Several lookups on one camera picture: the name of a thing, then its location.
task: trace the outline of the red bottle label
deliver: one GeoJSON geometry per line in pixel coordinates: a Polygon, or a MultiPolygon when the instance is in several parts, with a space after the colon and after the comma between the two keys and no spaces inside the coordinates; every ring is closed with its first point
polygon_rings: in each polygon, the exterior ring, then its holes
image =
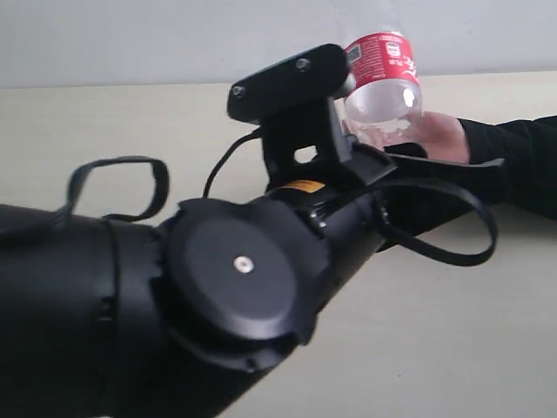
{"type": "Polygon", "coordinates": [[[403,78],[418,84],[410,43],[401,35],[379,32],[346,48],[356,88],[377,80],[403,78]]]}

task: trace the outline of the water bottle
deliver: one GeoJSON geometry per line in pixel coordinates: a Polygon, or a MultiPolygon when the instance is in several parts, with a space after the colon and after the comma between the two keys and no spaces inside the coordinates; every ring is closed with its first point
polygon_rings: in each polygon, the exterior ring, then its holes
{"type": "Polygon", "coordinates": [[[345,99],[346,124],[361,142],[382,149],[412,142],[422,96],[412,48],[393,0],[329,0],[356,89],[345,99]]]}

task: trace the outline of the black robotic arm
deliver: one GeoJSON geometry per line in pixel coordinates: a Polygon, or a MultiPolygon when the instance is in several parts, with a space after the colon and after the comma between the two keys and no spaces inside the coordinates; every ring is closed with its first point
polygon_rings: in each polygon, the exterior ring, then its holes
{"type": "Polygon", "coordinates": [[[334,108],[350,89],[345,53],[330,44],[231,88],[229,116],[258,125],[250,138],[261,137],[269,173],[265,195],[243,205],[204,196],[161,226],[135,224],[162,208],[169,177],[161,161],[131,157],[77,169],[56,212],[0,206],[0,416],[214,417],[311,341],[319,312],[377,251],[488,260],[497,231],[484,204],[505,197],[502,161],[362,145],[334,108]],[[307,146],[316,158],[296,162],[307,146]],[[152,165],[148,209],[73,215],[91,170],[124,163],[152,165]],[[414,238],[470,209],[491,234],[485,252],[414,238]]]}

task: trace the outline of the black sleeve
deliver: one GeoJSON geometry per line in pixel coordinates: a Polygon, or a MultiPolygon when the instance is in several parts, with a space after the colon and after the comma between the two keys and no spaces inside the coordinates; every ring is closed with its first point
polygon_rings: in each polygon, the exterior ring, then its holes
{"type": "Polygon", "coordinates": [[[472,164],[506,160],[513,189],[509,203],[557,220],[557,116],[500,125],[460,122],[472,164]]]}

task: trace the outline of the black strap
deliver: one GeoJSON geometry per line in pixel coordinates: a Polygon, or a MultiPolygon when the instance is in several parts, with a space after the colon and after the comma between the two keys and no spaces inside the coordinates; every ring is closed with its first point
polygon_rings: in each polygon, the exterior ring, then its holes
{"type": "Polygon", "coordinates": [[[29,226],[23,226],[14,229],[0,230],[0,244],[28,242],[42,239],[50,235],[55,230],[66,227],[75,210],[79,197],[84,189],[85,181],[91,172],[98,167],[106,167],[108,165],[119,164],[150,164],[153,178],[155,180],[155,191],[153,193],[151,203],[139,215],[126,215],[113,213],[103,217],[107,220],[121,220],[124,222],[137,222],[155,216],[163,209],[170,191],[170,174],[166,164],[159,160],[149,157],[131,156],[110,159],[99,159],[86,165],[78,167],[70,177],[66,192],[66,203],[50,216],[39,223],[29,226]]]}
{"type": "Polygon", "coordinates": [[[413,237],[410,233],[402,231],[389,222],[388,211],[382,206],[379,208],[382,222],[379,224],[380,231],[386,239],[392,240],[397,244],[408,248],[418,254],[430,259],[447,263],[453,266],[477,266],[488,261],[497,246],[498,228],[492,212],[478,198],[462,187],[446,183],[437,179],[395,179],[379,182],[372,185],[374,191],[385,190],[393,187],[411,187],[427,189],[434,192],[443,193],[462,200],[469,205],[484,222],[489,232],[489,247],[476,254],[454,253],[444,250],[437,246],[426,243],[421,239],[413,237]]]}

